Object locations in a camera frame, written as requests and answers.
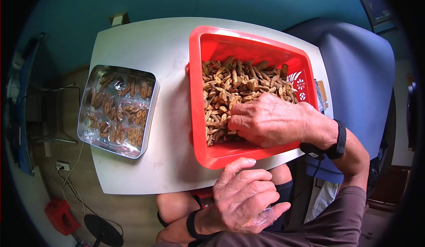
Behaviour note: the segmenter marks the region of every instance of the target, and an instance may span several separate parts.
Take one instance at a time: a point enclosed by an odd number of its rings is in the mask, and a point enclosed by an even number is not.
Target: blue wall
[[[40,0],[18,42],[45,32],[58,74],[90,62],[108,17],[127,11],[131,22],[161,17],[219,17],[284,30],[315,17],[331,17],[370,29],[359,0]]]

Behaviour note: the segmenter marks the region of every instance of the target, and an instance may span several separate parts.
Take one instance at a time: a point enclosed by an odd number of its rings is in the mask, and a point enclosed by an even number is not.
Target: finger
[[[224,168],[218,180],[215,182],[214,188],[218,189],[228,182],[230,182],[235,176],[236,173],[241,171],[244,168],[251,168],[256,164],[255,159],[248,159],[244,157],[240,157],[237,160],[229,163]]]
[[[276,202],[279,199],[279,193],[272,190],[267,190],[258,193],[249,199],[245,200],[235,211],[235,218],[241,220],[241,223],[246,223],[259,213],[263,212],[269,204]]]
[[[250,127],[248,127],[250,117],[241,114],[232,114],[232,117],[227,124],[229,130],[242,130],[249,131]]]
[[[249,115],[250,109],[252,109],[252,106],[249,104],[235,104],[233,105],[230,114],[231,115]]]
[[[237,133],[240,137],[243,137],[249,142],[254,143],[256,145],[261,146],[261,144],[263,143],[263,138],[253,133],[249,133],[247,131],[238,131]]]
[[[273,213],[276,216],[276,219],[278,219],[284,212],[288,211],[289,208],[291,208],[290,202],[283,202],[272,206]]]
[[[233,195],[232,204],[240,205],[252,196],[265,191],[276,191],[276,186],[271,181],[253,181]]]
[[[228,195],[232,195],[254,181],[269,181],[271,179],[272,174],[264,169],[243,170],[235,178],[228,182],[224,191]]]

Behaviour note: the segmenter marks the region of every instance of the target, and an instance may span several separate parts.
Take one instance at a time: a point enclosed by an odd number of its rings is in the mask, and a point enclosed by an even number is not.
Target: black wristband
[[[194,212],[191,212],[188,217],[187,217],[187,221],[186,221],[186,228],[188,233],[190,234],[190,236],[192,236],[192,238],[195,239],[200,239],[200,240],[210,240],[215,233],[213,234],[208,234],[208,235],[202,235],[202,234],[198,234],[195,230],[195,215],[196,213],[198,213],[198,211],[201,211],[202,209],[198,209],[195,210]]]
[[[347,130],[341,121],[335,119],[334,121],[338,123],[338,139],[336,144],[332,145],[328,149],[322,150],[310,143],[300,143],[301,151],[309,154],[311,157],[319,161],[325,159],[324,154],[326,154],[329,159],[340,158],[345,153]]]
[[[343,122],[335,120],[338,123],[338,140],[337,143],[325,150],[325,154],[329,159],[338,159],[345,153],[345,144],[347,141],[347,129]]]

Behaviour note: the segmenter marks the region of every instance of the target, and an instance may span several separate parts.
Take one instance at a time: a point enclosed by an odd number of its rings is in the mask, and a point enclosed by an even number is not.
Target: white table
[[[328,99],[326,115],[333,118],[325,66],[314,45],[288,34],[249,23],[204,17],[174,17],[130,23],[99,32],[90,71],[96,65],[123,66],[155,73],[161,88],[146,152],[128,159],[91,147],[104,193],[155,194],[188,191],[214,185],[221,170],[209,170],[196,160],[189,142],[189,34],[207,25],[263,36],[304,50],[314,77],[323,80]],[[271,169],[303,155],[300,149],[259,160],[257,168]]]

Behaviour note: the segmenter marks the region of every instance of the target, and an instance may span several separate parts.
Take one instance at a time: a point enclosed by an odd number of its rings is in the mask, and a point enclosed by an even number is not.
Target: red item under table
[[[44,212],[53,227],[67,236],[81,227],[69,212],[69,204],[65,200],[52,199],[46,206]]]

